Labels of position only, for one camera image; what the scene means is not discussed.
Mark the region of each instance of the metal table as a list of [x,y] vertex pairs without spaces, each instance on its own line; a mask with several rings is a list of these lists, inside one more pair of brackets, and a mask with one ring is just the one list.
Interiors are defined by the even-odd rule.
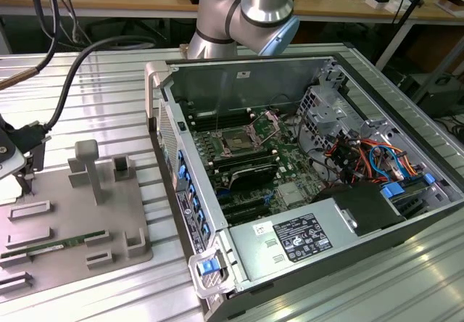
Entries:
[[[343,44],[293,46],[287,52],[335,51],[387,99],[393,86]],[[76,54],[59,54],[38,77],[0,92],[0,112],[15,126],[47,120]],[[34,65],[41,55],[0,59],[0,78]],[[101,160],[127,153],[136,161],[154,257],[149,262],[0,304],[2,321],[202,321],[190,274],[149,141],[144,65],[178,58],[177,50],[99,52],[80,68],[63,116],[47,142],[46,169],[64,167],[74,143],[99,142]],[[403,98],[391,98],[461,174],[464,151]],[[358,102],[368,116],[376,110]],[[236,321],[462,321],[464,210],[407,243],[370,257],[267,304]]]

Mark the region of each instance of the blue latch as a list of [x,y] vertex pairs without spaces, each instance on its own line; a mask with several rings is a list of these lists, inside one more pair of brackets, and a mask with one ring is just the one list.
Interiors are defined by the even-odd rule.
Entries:
[[198,212],[198,222],[201,223],[203,220],[204,220],[204,214],[203,214],[203,211],[200,210]]
[[426,173],[423,179],[425,179],[428,184],[435,183],[435,177],[433,177],[430,173]]
[[405,192],[405,190],[400,186],[398,182],[393,182],[387,184],[383,189],[382,192],[386,197],[391,199],[392,197],[395,197],[397,195],[400,195]]
[[187,168],[185,165],[182,165],[180,168],[179,168],[179,172],[177,173],[177,176],[179,176],[179,178],[184,178],[186,176],[186,171],[187,171]]
[[197,212],[200,208],[200,201],[198,201],[197,197],[194,197],[194,211]]
[[210,236],[210,227],[207,224],[203,224],[203,232],[206,238]]
[[205,276],[220,270],[219,261],[216,258],[205,260],[198,264],[200,275]]

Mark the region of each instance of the workbench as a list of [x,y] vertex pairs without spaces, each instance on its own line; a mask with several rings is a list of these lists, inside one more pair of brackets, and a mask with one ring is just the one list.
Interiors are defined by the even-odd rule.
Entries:
[[[383,68],[416,24],[464,25],[464,19],[457,19],[437,7],[435,5],[437,0],[424,1],[425,4],[416,8],[410,19],[402,26],[397,37],[378,61],[377,67]],[[78,17],[196,18],[197,11],[197,5],[191,4],[189,0],[72,0],[72,2]],[[49,5],[47,0],[43,0],[43,4]],[[294,14],[301,21],[389,24],[394,16],[386,10],[369,7],[364,0],[294,0],[294,4]],[[64,9],[61,9],[61,14],[67,16]],[[35,15],[35,11],[31,0],[0,0],[0,15]],[[6,54],[6,45],[6,39],[1,37],[0,31],[0,53]]]
[[[464,174],[461,145],[444,143],[433,120],[418,115],[401,96],[392,98],[393,85],[378,70],[368,69],[368,61],[358,51],[343,44],[313,44],[291,46],[286,52],[317,51],[342,54],[441,156]],[[239,53],[250,51],[240,49]],[[40,75],[1,91],[0,112],[5,120],[14,126],[48,120],[76,56],[58,54]],[[1,57],[0,79],[35,65],[42,57]],[[75,76],[65,110],[51,133],[52,140],[46,144],[46,170],[65,167],[79,140],[96,139],[101,161],[115,154],[129,154],[136,162],[153,258],[2,303],[2,321],[203,321],[144,109],[145,64],[178,57],[177,49],[93,53]],[[357,105],[363,112],[376,110],[366,100]],[[463,226],[461,210],[404,244],[251,309],[234,321],[462,321]]]

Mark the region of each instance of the power supply label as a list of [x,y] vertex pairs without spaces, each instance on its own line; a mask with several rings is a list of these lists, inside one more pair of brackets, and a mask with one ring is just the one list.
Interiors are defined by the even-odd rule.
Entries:
[[332,248],[330,240],[312,213],[275,224],[274,231],[293,263]]
[[188,236],[190,237],[190,241],[192,242],[192,246],[194,247],[195,253],[201,253],[204,251],[204,245],[202,237],[197,230],[196,222],[194,219],[194,213],[190,208],[189,199],[187,194],[182,191],[179,193],[175,193],[177,196],[177,201],[179,207],[181,208],[183,222],[185,223],[188,231]]

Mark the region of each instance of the warning label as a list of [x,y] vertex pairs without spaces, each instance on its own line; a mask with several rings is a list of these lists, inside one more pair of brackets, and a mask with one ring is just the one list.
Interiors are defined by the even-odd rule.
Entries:
[[312,213],[275,224],[274,231],[287,257],[294,263],[332,248],[331,242]]

